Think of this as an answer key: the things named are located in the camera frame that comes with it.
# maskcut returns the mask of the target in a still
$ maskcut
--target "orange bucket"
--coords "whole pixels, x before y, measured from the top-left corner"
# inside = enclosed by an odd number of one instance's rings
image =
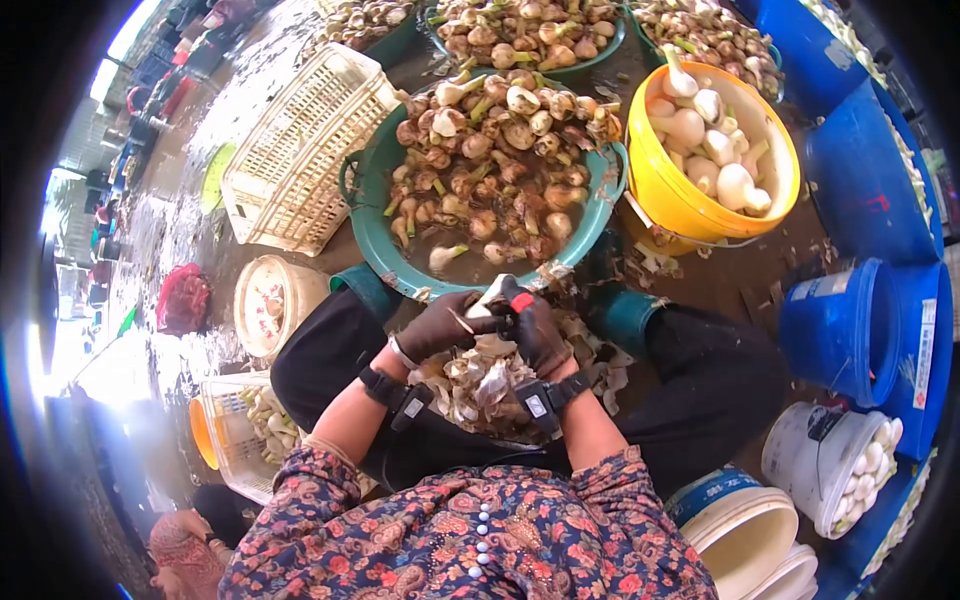
[[[204,462],[214,470],[219,469],[217,454],[213,451],[213,442],[210,441],[210,431],[206,428],[204,406],[199,398],[190,400],[190,431],[193,433],[193,441],[200,450],[200,455],[204,457]]]

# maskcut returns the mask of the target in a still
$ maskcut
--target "white bucket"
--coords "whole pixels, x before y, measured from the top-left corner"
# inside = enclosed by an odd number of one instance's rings
[[[743,600],[797,600],[817,572],[817,554],[806,544],[793,542],[786,558]]]
[[[774,423],[763,446],[763,475],[793,498],[823,538],[844,488],[876,430],[887,420],[879,411],[866,415],[797,402]]]
[[[797,536],[790,497],[738,468],[722,468],[663,505],[700,554],[720,600],[739,600],[774,571]]]
[[[244,349],[252,356],[273,360],[303,320],[330,293],[330,277],[319,271],[291,265],[279,256],[266,254],[251,261],[237,279],[233,293],[233,322]],[[262,294],[273,286],[283,288],[283,318],[273,331],[261,321],[267,316]]]
[[[817,580],[813,579],[810,581],[806,589],[804,589],[804,591],[797,596],[797,600],[813,600],[813,596],[817,595],[817,590],[819,589],[820,587],[817,586]]]

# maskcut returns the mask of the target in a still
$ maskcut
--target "wrist device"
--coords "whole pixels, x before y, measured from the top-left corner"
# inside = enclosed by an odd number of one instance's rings
[[[537,427],[553,434],[560,429],[560,414],[566,404],[589,389],[589,377],[577,371],[557,383],[530,379],[518,385],[514,393]]]
[[[394,415],[390,428],[403,431],[417,417],[420,410],[433,401],[433,392],[425,383],[408,386],[393,379],[383,371],[365,367],[358,375],[367,388],[367,396],[387,407]]]

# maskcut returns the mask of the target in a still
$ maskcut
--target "label on bucket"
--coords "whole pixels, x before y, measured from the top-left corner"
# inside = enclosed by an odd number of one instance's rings
[[[806,436],[814,442],[822,442],[840,419],[847,414],[842,406],[814,406],[806,420]]]
[[[806,298],[806,294],[810,291],[810,288],[813,287],[813,284],[816,283],[816,279],[811,279],[810,281],[804,281],[798,283],[797,287],[793,288],[793,294],[790,295],[790,300],[793,302],[803,300]]]
[[[757,480],[739,468],[719,468],[680,488],[663,504],[663,509],[680,528],[725,495],[737,490],[762,487]]]
[[[933,329],[937,322],[937,299],[924,300],[920,324],[920,349],[917,351],[917,378],[913,382],[913,407],[926,409],[926,388],[933,362]]]
[[[852,273],[853,271],[845,271],[844,273],[821,277],[817,289],[813,291],[814,298],[846,293],[847,283],[850,282],[850,275]]]
[[[849,71],[850,67],[853,66],[853,55],[839,39],[831,40],[830,45],[824,48],[824,54],[838,69]]]
[[[846,271],[798,283],[790,294],[790,301],[796,302],[805,300],[807,297],[820,298],[843,294],[847,291],[847,283],[850,282],[851,273],[852,271]]]

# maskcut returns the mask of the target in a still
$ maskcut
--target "silver bracelet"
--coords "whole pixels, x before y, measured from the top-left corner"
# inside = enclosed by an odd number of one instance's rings
[[[400,349],[400,344],[396,342],[396,337],[391,335],[387,338],[388,343],[390,344],[390,349],[394,351],[394,354],[400,357],[400,361],[403,362],[403,366],[409,369],[410,371],[416,371],[420,365],[410,360],[410,357],[403,353],[403,350]]]

